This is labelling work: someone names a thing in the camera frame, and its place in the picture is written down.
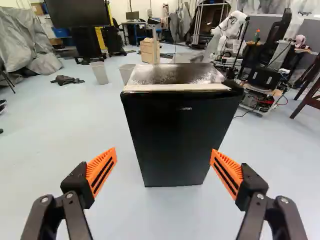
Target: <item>pink object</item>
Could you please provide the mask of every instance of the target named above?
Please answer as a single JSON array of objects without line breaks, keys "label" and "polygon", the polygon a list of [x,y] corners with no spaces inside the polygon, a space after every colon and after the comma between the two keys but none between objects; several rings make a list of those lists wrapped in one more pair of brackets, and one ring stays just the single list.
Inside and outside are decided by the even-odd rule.
[{"label": "pink object", "polygon": [[298,35],[295,37],[295,47],[301,48],[301,45],[304,45],[306,43],[306,37],[304,35]]}]

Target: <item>floor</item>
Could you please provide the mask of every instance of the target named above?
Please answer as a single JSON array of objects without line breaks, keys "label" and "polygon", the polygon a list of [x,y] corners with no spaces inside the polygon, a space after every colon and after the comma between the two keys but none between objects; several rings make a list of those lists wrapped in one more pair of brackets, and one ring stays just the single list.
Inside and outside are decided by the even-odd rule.
[{"label": "floor", "polygon": [[[163,44],[161,51],[174,52]],[[189,52],[177,46],[176,52]],[[161,59],[163,63],[170,59]],[[116,147],[118,163],[87,221],[96,240],[207,240],[236,238],[244,214],[211,169],[201,186],[144,188],[126,116],[120,101],[123,87],[118,68],[141,63],[129,53],[105,61],[111,84],[98,85],[90,66],[63,60],[65,68],[49,76],[30,77],[13,94],[0,90],[7,109],[0,116],[0,235],[19,239],[33,201],[45,194],[59,196],[60,182],[81,161]],[[56,75],[85,80],[58,86]],[[319,239],[320,111],[289,103],[269,116],[248,113],[232,121],[220,151],[248,163],[269,184],[268,195],[287,196],[298,206],[310,240]],[[238,109],[236,116],[245,111]],[[270,239],[263,228],[261,239]],[[66,227],[59,229],[67,238]]]}]

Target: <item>brand logo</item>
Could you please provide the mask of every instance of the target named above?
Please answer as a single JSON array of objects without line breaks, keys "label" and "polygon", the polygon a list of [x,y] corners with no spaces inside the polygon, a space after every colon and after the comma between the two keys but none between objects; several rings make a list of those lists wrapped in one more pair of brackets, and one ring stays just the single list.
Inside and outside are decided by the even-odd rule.
[{"label": "brand logo", "polygon": [[180,107],[179,110],[181,110],[181,111],[190,111],[190,110],[192,110],[192,107]]}]

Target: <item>white robot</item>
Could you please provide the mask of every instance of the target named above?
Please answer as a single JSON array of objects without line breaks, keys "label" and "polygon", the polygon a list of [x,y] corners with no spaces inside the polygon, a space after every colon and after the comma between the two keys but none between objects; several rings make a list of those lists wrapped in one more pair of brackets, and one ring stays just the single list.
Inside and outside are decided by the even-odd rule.
[{"label": "white robot", "polygon": [[205,52],[204,59],[217,60],[225,53],[233,52],[233,42],[238,39],[241,32],[241,25],[246,21],[247,15],[240,11],[233,11],[223,22],[215,29],[211,30],[213,35]]}]

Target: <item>screw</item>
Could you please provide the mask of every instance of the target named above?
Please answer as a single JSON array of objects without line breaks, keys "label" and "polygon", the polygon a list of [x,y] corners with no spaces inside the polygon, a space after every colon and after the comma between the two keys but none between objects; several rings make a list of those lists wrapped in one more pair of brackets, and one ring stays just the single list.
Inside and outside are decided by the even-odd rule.
[{"label": "screw", "polygon": [[67,198],[67,199],[70,199],[72,196],[73,196],[72,193],[68,193],[68,194],[66,195],[66,198]]},{"label": "screw", "polygon": [[49,199],[45,196],[44,198],[41,199],[41,203],[47,202]]},{"label": "screw", "polygon": [[285,203],[285,204],[288,204],[288,203],[289,203],[288,199],[286,199],[286,198],[284,198],[284,197],[282,197],[282,198],[280,199],[280,201],[283,202],[283,203]]},{"label": "screw", "polygon": [[265,197],[261,193],[258,193],[257,197],[258,199],[265,199]]}]

